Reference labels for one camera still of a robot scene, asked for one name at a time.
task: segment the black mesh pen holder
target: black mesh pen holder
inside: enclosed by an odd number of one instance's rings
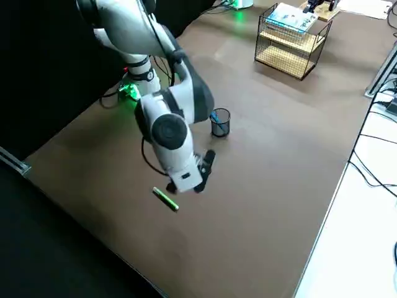
[[[222,138],[230,133],[230,112],[226,109],[219,108],[213,110],[210,116],[211,133]]]
[[[270,19],[278,4],[259,16],[255,60],[303,80],[317,65],[332,21],[317,20],[307,31]]]

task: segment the white table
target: white table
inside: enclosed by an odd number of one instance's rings
[[[375,99],[389,100],[384,94]],[[377,104],[371,108],[384,110]],[[373,113],[362,133],[397,142],[397,124]],[[383,184],[397,184],[397,145],[360,136],[355,151]],[[355,155],[350,160],[372,184],[378,184]],[[397,187],[390,190],[397,193]],[[370,187],[346,164],[294,297],[396,298],[396,242],[397,198],[383,187]]]

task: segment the paper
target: paper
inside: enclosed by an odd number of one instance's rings
[[[316,19],[315,14],[310,12],[304,14],[297,7],[280,3],[266,22],[303,34],[316,22]]]
[[[382,0],[341,0],[337,6],[342,11],[384,20],[391,5],[391,2]]]

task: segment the green marker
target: green marker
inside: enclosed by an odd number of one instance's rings
[[[175,204],[165,193],[159,190],[157,187],[153,188],[153,194],[156,195],[164,204],[166,204],[172,211],[177,212],[179,206]]]

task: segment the black curtain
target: black curtain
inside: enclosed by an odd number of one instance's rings
[[[0,162],[1,297],[165,297]]]
[[[177,37],[213,0],[157,0],[158,22]],[[87,109],[122,75],[75,0],[2,3],[0,146],[23,160]]]

